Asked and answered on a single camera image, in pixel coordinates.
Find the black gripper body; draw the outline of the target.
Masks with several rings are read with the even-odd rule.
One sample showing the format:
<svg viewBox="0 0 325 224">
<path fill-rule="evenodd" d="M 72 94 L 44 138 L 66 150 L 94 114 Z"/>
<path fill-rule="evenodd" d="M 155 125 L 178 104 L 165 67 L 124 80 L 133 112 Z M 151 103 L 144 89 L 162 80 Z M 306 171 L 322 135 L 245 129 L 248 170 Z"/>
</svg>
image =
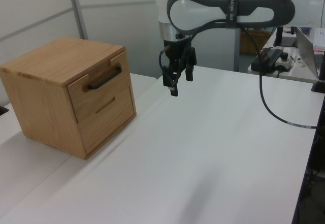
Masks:
<svg viewBox="0 0 325 224">
<path fill-rule="evenodd" d="M 191 46 L 190 38 L 177 41 L 164 40 L 164 46 L 167 47 L 168 45 L 170 45 L 170 48 L 166 51 L 166 56 L 169 59 L 170 66 L 178 67 L 179 60 L 184 51 L 186 51 L 184 64 L 187 64 L 187 61 L 193 66 L 197 64 L 196 51 Z"/>
</svg>

